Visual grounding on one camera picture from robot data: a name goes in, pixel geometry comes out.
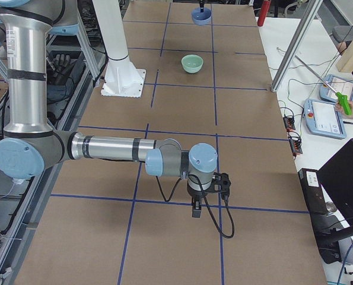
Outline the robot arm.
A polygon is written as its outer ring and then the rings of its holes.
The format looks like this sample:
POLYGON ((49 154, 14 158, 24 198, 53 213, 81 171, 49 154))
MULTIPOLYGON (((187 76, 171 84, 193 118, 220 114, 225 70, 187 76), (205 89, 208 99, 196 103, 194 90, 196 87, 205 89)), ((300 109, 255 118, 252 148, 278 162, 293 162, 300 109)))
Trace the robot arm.
POLYGON ((192 215, 215 191, 217 152, 205 143, 183 150, 173 139, 113 138, 59 131, 47 121, 46 38, 78 30, 76 1, 0 1, 6 29, 10 119, 0 141, 0 170, 29 179, 66 160, 143 162, 149 175, 187 180, 192 215))

